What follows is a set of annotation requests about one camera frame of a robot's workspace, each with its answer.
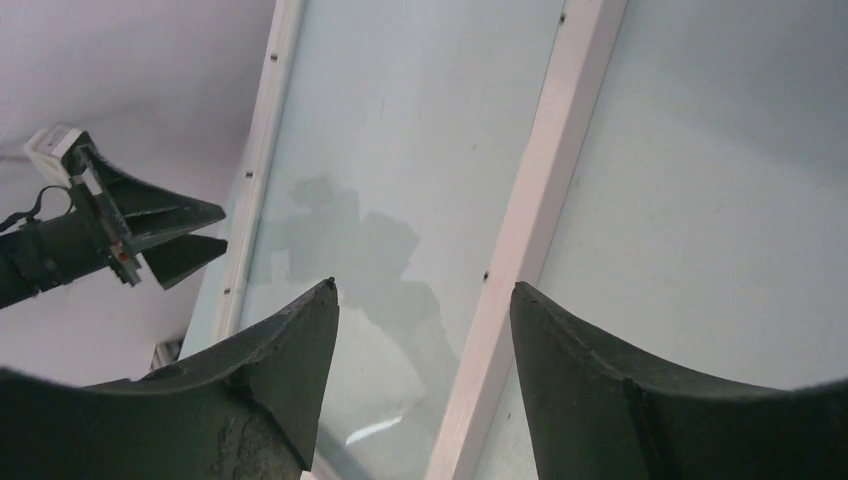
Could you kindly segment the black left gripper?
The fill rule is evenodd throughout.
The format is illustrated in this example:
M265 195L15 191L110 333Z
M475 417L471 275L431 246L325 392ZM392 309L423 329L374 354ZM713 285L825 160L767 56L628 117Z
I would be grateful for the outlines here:
M126 173L100 154L86 132L64 158L35 152L28 157L54 181L39 191L30 210L1 222L3 309L106 268L124 284L139 284L141 264L132 242L165 242L142 252L165 290L227 250L224 239L190 234L223 220L221 206Z

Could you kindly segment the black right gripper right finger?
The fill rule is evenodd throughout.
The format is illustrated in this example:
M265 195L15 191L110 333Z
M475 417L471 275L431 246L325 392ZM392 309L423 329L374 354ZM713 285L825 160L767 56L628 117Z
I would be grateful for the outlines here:
M510 324L542 479L843 479L847 384L779 390L646 352L516 284Z

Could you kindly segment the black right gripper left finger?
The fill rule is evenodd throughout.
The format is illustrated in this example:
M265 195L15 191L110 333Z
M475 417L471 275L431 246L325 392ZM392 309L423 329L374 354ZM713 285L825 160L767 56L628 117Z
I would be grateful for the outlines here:
M1 372L5 479L297 479L313 465L340 309L327 278L132 381Z

